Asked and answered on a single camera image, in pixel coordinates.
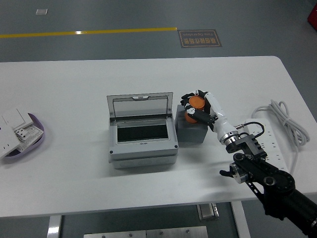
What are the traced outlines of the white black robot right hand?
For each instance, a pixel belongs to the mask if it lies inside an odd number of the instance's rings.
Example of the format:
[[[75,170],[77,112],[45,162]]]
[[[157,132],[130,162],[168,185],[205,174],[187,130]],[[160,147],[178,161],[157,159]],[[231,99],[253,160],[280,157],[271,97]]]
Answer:
[[[228,145],[238,140],[236,127],[230,124],[223,108],[212,93],[196,90],[185,94],[181,97],[181,105],[188,118],[208,125],[217,133],[221,144]]]

